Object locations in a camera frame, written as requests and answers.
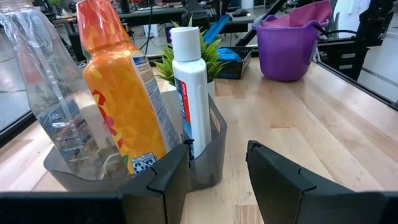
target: potted plant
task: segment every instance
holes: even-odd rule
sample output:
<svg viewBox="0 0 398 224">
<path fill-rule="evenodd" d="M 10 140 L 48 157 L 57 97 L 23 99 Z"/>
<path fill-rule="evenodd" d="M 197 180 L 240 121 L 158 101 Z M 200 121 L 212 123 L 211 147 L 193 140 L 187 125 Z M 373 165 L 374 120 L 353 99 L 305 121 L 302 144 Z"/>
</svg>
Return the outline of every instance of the potted plant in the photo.
<svg viewBox="0 0 398 224">
<path fill-rule="evenodd" d="M 189 22 L 189 27 L 192 26 L 192 18 Z M 222 41 L 222 39 L 218 39 L 214 41 L 212 44 L 207 44 L 203 40 L 203 34 L 205 32 L 200 33 L 200 50 L 201 57 L 206 62 L 207 69 L 207 90 L 211 96 L 211 98 L 215 99 L 215 81 L 214 79 L 217 77 L 219 72 L 223 69 L 227 62 L 219 62 L 218 59 L 220 57 L 217 52 L 218 44 Z M 175 90 L 175 82 L 174 82 L 174 74 L 172 68 L 172 60 L 174 58 L 173 48 L 171 44 L 168 44 L 167 47 L 162 51 L 162 62 L 155 62 L 156 67 L 159 69 L 160 75 L 156 75 L 157 78 L 168 81 L 169 90 Z"/>
</svg>

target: plastic water bottle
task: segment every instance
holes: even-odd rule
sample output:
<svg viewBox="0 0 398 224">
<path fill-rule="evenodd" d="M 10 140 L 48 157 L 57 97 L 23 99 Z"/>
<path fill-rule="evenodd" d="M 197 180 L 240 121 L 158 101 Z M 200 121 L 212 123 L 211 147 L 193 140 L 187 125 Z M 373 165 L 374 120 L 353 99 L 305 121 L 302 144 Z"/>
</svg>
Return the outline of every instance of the plastic water bottle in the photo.
<svg viewBox="0 0 398 224">
<path fill-rule="evenodd" d="M 29 106 L 71 172 L 85 179 L 127 174 L 81 71 L 44 14 L 28 0 L 0 0 Z"/>
</svg>

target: purple bucket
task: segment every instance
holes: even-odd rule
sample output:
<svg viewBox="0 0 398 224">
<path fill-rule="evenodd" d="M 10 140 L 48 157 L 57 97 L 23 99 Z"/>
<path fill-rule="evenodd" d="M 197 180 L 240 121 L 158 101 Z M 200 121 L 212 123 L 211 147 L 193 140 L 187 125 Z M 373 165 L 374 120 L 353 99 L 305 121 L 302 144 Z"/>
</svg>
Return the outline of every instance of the purple bucket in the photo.
<svg viewBox="0 0 398 224">
<path fill-rule="evenodd" d="M 275 16 L 267 16 L 265 21 L 275 19 Z M 263 76 L 280 82 L 301 79 L 308 71 L 318 44 L 320 32 L 314 25 L 325 27 L 327 24 L 328 21 L 322 24 L 310 21 L 302 27 L 253 26 L 257 32 Z"/>
</svg>

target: wooden table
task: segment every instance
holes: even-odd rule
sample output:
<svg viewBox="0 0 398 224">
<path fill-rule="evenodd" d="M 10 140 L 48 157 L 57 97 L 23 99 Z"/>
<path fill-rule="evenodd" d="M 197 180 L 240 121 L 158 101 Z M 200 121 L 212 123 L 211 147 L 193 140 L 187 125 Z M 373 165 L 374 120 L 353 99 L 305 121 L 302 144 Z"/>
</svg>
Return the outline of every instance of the wooden table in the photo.
<svg viewBox="0 0 398 224">
<path fill-rule="evenodd" d="M 167 84 L 160 82 L 164 89 Z M 245 162 L 255 139 L 350 189 L 398 189 L 398 113 L 318 65 L 298 82 L 216 81 L 227 124 L 223 180 L 187 195 L 182 223 L 262 223 Z M 33 124 L 0 150 L 0 190 L 65 190 L 43 167 L 52 143 Z"/>
</svg>

